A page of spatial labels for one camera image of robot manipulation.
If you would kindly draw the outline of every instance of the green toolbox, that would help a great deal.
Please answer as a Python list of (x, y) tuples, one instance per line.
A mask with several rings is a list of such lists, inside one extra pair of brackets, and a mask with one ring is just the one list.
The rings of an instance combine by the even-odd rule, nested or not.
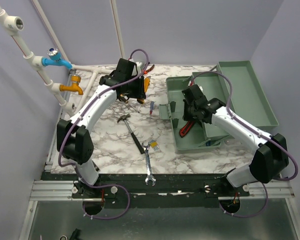
[[(221, 61), (216, 69), (231, 81), (233, 93), (230, 107), (236, 114), (267, 132), (279, 125), (250, 61)], [(179, 154), (207, 152), (220, 147), (226, 138), (231, 137), (223, 129), (206, 123), (203, 127), (195, 124), (185, 137), (180, 137), (179, 130), (187, 123), (183, 120), (182, 90), (198, 74), (199, 72), (193, 72), (192, 76), (168, 77), (168, 104), (159, 106), (160, 118), (171, 121), (176, 152)], [(202, 86), (203, 94), (208, 100), (218, 98), (227, 102), (230, 89), (221, 76), (206, 73), (194, 81)]]

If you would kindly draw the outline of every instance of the metal wrench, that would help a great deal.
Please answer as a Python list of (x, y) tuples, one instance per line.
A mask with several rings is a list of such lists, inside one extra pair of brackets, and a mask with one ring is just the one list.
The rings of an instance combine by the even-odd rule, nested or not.
[(151, 170), (151, 164), (150, 164), (150, 156), (149, 156), (149, 148), (150, 148), (150, 143), (148, 142), (148, 145), (145, 146), (142, 143), (142, 147), (144, 149), (144, 155), (145, 155), (145, 164), (146, 164), (146, 173), (147, 176), (145, 178), (145, 184), (148, 185), (149, 180), (152, 181), (152, 186), (154, 186), (156, 184), (156, 179), (155, 177), (152, 175), (152, 170)]

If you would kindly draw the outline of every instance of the blue valve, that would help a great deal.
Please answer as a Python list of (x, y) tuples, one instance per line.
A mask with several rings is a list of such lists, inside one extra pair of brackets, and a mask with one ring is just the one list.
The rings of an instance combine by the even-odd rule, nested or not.
[(70, 62), (62, 59), (61, 57), (61, 53), (59, 52), (59, 50), (57, 48), (50, 48), (48, 50), (48, 56), (50, 59), (43, 57), (42, 58), (42, 65), (43, 66), (65, 66), (67, 69), (72, 69), (72, 65)]

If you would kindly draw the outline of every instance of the marble countertop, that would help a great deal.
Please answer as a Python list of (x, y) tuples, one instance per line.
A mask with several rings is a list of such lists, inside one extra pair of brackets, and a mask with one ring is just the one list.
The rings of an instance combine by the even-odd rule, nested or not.
[[(175, 153), (171, 122), (161, 120), (159, 117), (159, 104), (168, 103), (166, 92), (166, 78), (175, 76), (190, 76), (192, 72), (208, 71), (213, 66), (169, 66), (156, 65), (149, 73), (151, 82), (146, 93), (145, 104), (141, 105), (131, 99), (129, 103), (140, 111), (137, 113), (129, 105), (116, 101), (101, 116), (91, 133), (94, 144), (92, 159), (100, 168), (101, 174), (146, 174), (146, 160), (137, 149), (124, 122), (117, 123), (117, 119), (130, 113), (129, 124), (139, 141), (147, 143), (156, 140), (159, 151), (149, 150), (153, 174), (210, 174), (226, 173), (233, 168), (241, 167), (252, 159), (252, 155), (239, 142), (228, 140), (219, 148), (202, 153)], [(88, 71), (77, 71), (81, 76), (80, 86), (83, 91), (92, 75)], [(89, 97), (96, 90), (99, 74), (94, 82)], [(81, 96), (71, 93), (70, 102), (77, 106)], [(155, 102), (152, 117), (149, 117), (150, 102)], [(58, 152), (53, 146), (51, 160), (53, 161), (51, 173), (73, 174), (72, 166), (60, 167), (58, 165)]]

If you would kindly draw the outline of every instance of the wall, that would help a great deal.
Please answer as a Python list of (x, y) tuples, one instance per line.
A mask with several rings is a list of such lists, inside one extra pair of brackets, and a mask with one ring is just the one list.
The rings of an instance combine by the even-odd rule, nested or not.
[[(23, 36), (39, 56), (52, 42), (28, 0), (0, 0), (9, 15), (24, 21)], [(55, 82), (68, 72), (47, 67)], [(0, 26), (0, 240), (16, 240), (28, 206), (34, 179), (44, 168), (59, 105), (38, 74), (23, 59), (13, 39)]]
[(40, 0), (62, 48), (77, 65), (116, 64), (121, 57), (110, 0)]
[(124, 51), (156, 64), (249, 60), (283, 0), (117, 0)]
[(300, 0), (283, 2), (252, 64), (280, 123), (277, 130), (287, 138), (288, 150), (299, 165), (292, 186), (300, 213)]

